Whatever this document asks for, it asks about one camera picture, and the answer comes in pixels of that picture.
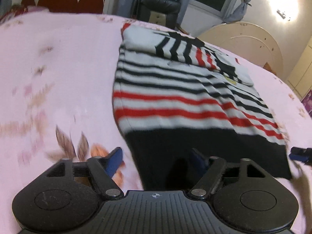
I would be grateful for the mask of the red black white striped sweater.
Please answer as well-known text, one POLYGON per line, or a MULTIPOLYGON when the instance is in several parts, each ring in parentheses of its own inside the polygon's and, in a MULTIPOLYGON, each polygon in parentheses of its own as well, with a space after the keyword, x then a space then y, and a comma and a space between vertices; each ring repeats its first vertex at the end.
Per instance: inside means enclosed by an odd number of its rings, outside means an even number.
POLYGON ((291 179, 282 133, 236 58, 178 32, 126 23, 121 34, 113 111, 144 189, 190 190, 211 156, 291 179))

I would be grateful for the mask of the black leather office chair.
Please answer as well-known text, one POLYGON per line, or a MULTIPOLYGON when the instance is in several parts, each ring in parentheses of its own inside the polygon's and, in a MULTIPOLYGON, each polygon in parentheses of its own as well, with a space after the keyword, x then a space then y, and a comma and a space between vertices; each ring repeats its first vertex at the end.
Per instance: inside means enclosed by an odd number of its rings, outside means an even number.
POLYGON ((137 20, 161 25, 188 34, 180 24, 178 15, 181 3, 176 0, 139 0, 137 4, 137 20))

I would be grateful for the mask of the cream wardrobe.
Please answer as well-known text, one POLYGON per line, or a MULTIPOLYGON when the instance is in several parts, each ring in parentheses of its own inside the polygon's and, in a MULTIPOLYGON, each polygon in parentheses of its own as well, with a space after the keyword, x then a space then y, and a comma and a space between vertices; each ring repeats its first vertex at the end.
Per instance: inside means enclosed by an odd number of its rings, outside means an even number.
POLYGON ((311 90, 312 81, 312 48, 307 45, 297 64, 293 68, 286 84, 291 88, 295 95, 302 100, 311 90))

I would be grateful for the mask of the lit wall lamp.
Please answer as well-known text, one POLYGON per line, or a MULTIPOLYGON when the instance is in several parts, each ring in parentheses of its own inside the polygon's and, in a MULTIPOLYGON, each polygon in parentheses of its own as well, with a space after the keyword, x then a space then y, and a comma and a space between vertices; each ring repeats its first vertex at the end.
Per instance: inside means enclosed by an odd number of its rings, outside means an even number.
POLYGON ((279 22, 292 22, 298 18, 298 0, 267 0, 273 16, 279 22))

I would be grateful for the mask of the purple wall poster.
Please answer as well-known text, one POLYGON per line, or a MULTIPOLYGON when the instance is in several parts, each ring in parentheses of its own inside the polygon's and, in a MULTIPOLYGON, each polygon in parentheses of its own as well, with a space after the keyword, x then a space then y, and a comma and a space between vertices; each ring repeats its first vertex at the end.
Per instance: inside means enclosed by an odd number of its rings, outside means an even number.
POLYGON ((311 96, 311 93, 306 94, 306 96, 302 99, 301 103, 304 105, 304 108, 308 112, 309 116, 312 117, 312 96, 311 96))

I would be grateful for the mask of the pink floral bedspread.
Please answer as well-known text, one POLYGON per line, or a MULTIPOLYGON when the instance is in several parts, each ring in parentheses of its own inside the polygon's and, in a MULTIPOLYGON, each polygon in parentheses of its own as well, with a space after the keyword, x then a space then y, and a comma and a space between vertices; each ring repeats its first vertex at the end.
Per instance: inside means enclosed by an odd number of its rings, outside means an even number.
POLYGON ((142 189, 113 117, 121 28, 128 20, 96 14, 27 13, 1 26, 1 233, 18 233, 12 200, 64 157, 56 137, 93 150, 121 147, 115 176, 123 191, 142 189))

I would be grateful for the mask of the cream arched headboard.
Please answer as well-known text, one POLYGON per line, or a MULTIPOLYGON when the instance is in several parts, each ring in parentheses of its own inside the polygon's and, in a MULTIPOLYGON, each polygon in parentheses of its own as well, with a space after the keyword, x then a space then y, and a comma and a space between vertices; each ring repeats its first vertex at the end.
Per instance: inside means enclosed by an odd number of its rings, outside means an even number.
POLYGON ((264 28, 247 22, 219 24, 203 32, 200 40, 237 54, 277 76, 283 74, 283 58, 275 38, 264 28))

